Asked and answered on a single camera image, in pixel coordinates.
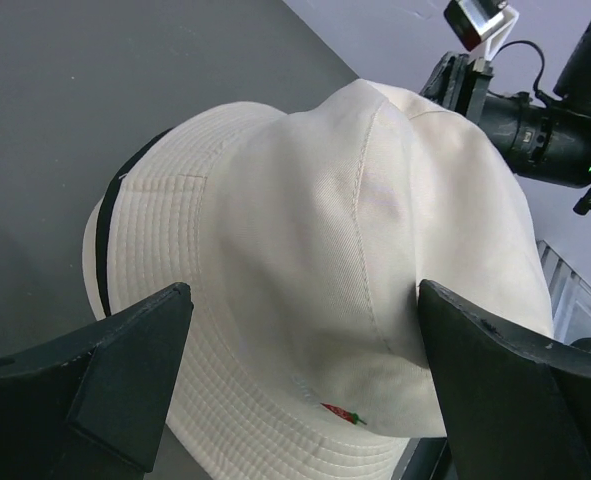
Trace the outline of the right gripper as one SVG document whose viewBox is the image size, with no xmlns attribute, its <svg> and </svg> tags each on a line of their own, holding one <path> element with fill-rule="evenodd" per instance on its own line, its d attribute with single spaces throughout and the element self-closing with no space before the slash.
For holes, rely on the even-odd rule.
<svg viewBox="0 0 591 480">
<path fill-rule="evenodd" d="M 480 118 L 493 76 L 491 62 L 483 57 L 447 52 L 435 65 L 420 95 L 465 118 Z"/>
</svg>

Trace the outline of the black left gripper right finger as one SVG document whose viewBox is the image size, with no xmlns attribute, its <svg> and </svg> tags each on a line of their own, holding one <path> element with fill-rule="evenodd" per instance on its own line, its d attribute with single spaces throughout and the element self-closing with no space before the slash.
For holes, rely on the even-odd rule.
<svg viewBox="0 0 591 480">
<path fill-rule="evenodd" d="M 591 338 L 560 343 L 442 285 L 421 336 L 461 479 L 591 479 Z"/>
</svg>

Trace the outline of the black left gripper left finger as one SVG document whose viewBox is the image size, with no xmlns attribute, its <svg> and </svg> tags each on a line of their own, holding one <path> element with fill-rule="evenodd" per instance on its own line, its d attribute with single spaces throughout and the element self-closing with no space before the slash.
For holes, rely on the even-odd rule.
<svg viewBox="0 0 591 480">
<path fill-rule="evenodd" d="M 0 358 L 0 479 L 141 479 L 156 461 L 191 321 L 175 283 Z"/>
</svg>

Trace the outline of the cream bucket hat chili embroidery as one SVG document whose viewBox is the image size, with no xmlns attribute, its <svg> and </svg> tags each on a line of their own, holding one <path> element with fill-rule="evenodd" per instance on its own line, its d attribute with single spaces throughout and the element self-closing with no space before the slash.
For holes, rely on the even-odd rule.
<svg viewBox="0 0 591 480">
<path fill-rule="evenodd" d="M 409 440 L 443 436 L 424 279 L 553 333 L 498 150 L 366 80 L 306 112 L 237 102 L 171 129 L 122 181 L 107 260 L 112 314 L 190 287 L 167 425 L 214 479 L 388 479 Z"/>
</svg>

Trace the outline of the beige bucket hat pink lining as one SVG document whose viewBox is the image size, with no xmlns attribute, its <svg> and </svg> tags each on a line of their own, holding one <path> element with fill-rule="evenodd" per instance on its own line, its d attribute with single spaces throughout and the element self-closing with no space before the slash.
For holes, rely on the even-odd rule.
<svg viewBox="0 0 591 480">
<path fill-rule="evenodd" d="M 101 203 L 98 202 L 92 210 L 86 223 L 82 242 L 82 272 L 84 286 L 91 310 L 96 320 L 106 317 L 101 303 L 96 271 L 96 230 L 97 219 Z"/>
</svg>

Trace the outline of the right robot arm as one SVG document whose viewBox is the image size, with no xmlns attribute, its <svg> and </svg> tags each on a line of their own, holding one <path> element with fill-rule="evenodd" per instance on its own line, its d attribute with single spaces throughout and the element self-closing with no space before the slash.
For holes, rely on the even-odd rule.
<svg viewBox="0 0 591 480">
<path fill-rule="evenodd" d="M 591 212 L 591 21 L 551 94 L 535 81 L 500 95 L 491 62 L 511 47 L 518 12 L 505 1 L 451 1 L 444 18 L 465 51 L 440 59 L 421 96 L 478 125 L 513 173 L 585 189 L 574 211 Z"/>
</svg>

